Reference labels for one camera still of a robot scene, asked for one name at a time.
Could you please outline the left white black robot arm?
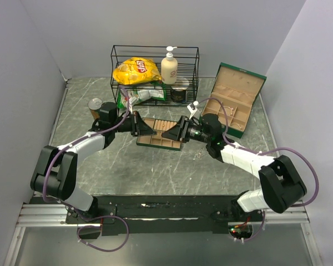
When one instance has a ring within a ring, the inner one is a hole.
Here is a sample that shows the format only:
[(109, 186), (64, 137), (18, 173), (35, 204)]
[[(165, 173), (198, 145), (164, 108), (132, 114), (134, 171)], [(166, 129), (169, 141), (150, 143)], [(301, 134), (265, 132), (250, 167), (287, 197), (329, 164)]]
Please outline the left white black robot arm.
[(118, 115), (116, 103), (104, 102), (97, 110), (92, 127), (82, 137), (62, 146), (42, 148), (30, 187), (45, 202), (60, 201), (77, 210), (81, 219), (94, 222), (99, 216), (98, 200), (77, 185), (77, 166), (88, 156), (104, 150), (118, 132), (132, 136), (152, 136), (155, 131), (137, 111)]

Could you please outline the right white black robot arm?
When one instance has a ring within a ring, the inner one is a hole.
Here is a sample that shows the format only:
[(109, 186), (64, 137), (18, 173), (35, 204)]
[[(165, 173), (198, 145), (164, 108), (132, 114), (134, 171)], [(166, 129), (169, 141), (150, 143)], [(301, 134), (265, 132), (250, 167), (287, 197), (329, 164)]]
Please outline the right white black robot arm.
[(258, 155), (246, 150), (224, 135), (225, 127), (215, 114), (200, 120), (181, 116), (162, 137), (186, 143), (195, 140), (206, 144), (209, 155), (252, 174), (260, 181), (260, 189), (242, 192), (233, 201), (232, 216), (243, 221), (252, 211), (271, 209), (283, 213), (307, 193), (293, 162), (285, 155)]

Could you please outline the green jewelry tray insert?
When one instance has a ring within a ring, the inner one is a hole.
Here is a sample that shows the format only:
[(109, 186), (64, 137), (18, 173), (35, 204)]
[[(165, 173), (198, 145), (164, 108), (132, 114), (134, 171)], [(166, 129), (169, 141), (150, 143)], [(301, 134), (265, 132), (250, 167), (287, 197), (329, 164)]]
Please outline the green jewelry tray insert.
[(157, 134), (149, 136), (139, 136), (136, 141), (137, 145), (166, 150), (181, 150), (180, 142), (162, 137), (162, 133), (175, 126), (176, 121), (160, 120), (149, 117), (144, 117), (143, 121), (148, 126), (150, 126)]

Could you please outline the green jewelry box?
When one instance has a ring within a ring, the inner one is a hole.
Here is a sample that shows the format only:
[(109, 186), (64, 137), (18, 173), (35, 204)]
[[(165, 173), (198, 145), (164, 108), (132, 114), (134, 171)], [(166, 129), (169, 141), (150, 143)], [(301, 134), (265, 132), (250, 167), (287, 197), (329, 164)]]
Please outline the green jewelry box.
[[(220, 63), (213, 88), (202, 115), (215, 114), (222, 125), (229, 125), (227, 134), (241, 138), (247, 126), (254, 102), (260, 94), (266, 76), (227, 63)], [(233, 116), (219, 113), (221, 106), (234, 108)], [(230, 127), (232, 122), (244, 125), (244, 131)]]

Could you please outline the green white snack bag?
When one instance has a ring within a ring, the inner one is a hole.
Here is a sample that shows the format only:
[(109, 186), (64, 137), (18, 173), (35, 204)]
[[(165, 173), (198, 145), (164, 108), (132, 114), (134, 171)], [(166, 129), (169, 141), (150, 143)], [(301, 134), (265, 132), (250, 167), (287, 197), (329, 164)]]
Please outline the green white snack bag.
[(129, 99), (129, 106), (138, 105), (148, 100), (165, 100), (165, 90), (156, 85), (155, 82), (137, 84), (137, 85), (119, 85), (117, 107), (124, 109), (127, 106), (127, 99)]

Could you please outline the dark tin can with lid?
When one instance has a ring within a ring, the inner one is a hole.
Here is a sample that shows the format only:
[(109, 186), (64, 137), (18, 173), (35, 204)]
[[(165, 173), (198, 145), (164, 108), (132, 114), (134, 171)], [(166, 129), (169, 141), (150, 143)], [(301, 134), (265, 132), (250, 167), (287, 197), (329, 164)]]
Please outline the dark tin can with lid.
[(170, 95), (173, 102), (181, 104), (186, 102), (186, 92), (189, 88), (189, 81), (186, 78), (180, 78), (171, 85)]

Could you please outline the brown food can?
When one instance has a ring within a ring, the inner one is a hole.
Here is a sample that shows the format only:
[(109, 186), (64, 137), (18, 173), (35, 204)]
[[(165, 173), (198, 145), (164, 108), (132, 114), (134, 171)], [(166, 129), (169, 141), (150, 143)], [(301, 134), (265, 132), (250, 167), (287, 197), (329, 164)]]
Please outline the brown food can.
[(103, 100), (100, 98), (92, 98), (88, 102), (88, 108), (94, 120), (99, 119), (99, 110), (102, 107)]

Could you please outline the yellow chips bag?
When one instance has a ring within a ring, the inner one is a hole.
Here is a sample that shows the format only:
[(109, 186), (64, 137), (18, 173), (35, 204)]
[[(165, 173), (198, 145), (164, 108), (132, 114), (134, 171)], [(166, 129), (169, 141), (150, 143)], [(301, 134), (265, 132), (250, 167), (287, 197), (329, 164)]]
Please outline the yellow chips bag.
[(162, 79), (154, 60), (132, 57), (113, 70), (113, 79), (122, 85), (135, 85)]

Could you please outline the cream lotion pump bottle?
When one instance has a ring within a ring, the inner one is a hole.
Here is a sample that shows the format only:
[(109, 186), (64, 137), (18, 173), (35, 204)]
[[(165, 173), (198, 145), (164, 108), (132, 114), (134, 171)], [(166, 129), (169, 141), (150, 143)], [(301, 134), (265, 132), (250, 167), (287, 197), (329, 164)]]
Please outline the cream lotion pump bottle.
[(174, 58), (173, 50), (177, 47), (168, 46), (165, 58), (161, 62), (162, 82), (172, 85), (177, 79), (178, 61)]

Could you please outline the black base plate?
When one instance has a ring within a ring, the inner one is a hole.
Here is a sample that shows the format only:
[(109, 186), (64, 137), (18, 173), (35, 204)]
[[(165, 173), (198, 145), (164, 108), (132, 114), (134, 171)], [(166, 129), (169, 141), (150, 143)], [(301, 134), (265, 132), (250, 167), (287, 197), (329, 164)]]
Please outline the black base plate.
[(237, 196), (234, 195), (109, 195), (96, 198), (96, 217), (87, 218), (72, 207), (68, 207), (65, 216), (68, 225), (86, 226), (84, 238), (97, 231), (101, 231), (103, 236), (116, 236), (126, 232), (228, 234), (231, 223), (260, 222), (263, 219), (263, 210), (244, 213), (235, 209), (233, 201)]

